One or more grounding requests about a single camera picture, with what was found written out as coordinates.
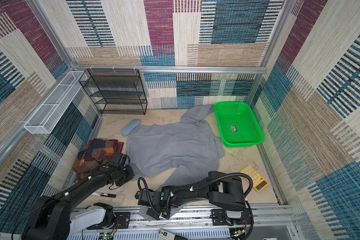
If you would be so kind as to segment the grey long sleeve shirt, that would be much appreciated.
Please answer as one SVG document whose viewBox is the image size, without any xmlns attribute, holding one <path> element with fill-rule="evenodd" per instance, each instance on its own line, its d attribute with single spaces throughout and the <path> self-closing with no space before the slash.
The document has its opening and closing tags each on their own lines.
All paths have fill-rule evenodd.
<svg viewBox="0 0 360 240">
<path fill-rule="evenodd" d="M 136 127 L 127 141 L 134 179 L 152 178 L 174 169 L 163 186 L 182 186 L 217 171 L 225 152 L 222 140 L 206 121 L 213 112 L 213 105 L 196 106 L 177 123 Z"/>
</svg>

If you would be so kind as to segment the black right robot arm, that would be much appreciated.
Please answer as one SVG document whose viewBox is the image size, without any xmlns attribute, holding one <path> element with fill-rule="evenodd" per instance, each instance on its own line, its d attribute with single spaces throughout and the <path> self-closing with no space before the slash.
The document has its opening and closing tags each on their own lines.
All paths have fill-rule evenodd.
<svg viewBox="0 0 360 240">
<path fill-rule="evenodd" d="M 206 178 L 196 183 L 164 186 L 160 191 L 153 191 L 148 188 L 146 180 L 140 177 L 135 199 L 139 206 L 148 207 L 146 215 L 154 220 L 168 220 L 177 209 L 202 200 L 225 211 L 243 212 L 249 207 L 247 196 L 253 186 L 253 180 L 247 174 L 211 171 Z"/>
</svg>

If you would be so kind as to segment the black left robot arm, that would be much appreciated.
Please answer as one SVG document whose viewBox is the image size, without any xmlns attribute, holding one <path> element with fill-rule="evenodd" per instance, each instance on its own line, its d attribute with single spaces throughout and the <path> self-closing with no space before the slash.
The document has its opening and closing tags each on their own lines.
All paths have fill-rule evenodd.
<svg viewBox="0 0 360 240">
<path fill-rule="evenodd" d="M 65 240 L 71 230 L 70 215 L 83 200 L 98 189 L 115 184 L 120 187 L 132 180 L 134 172 L 129 156 L 116 153 L 110 162 L 97 167 L 89 176 L 51 197 L 38 198 L 21 235 L 22 240 Z"/>
</svg>

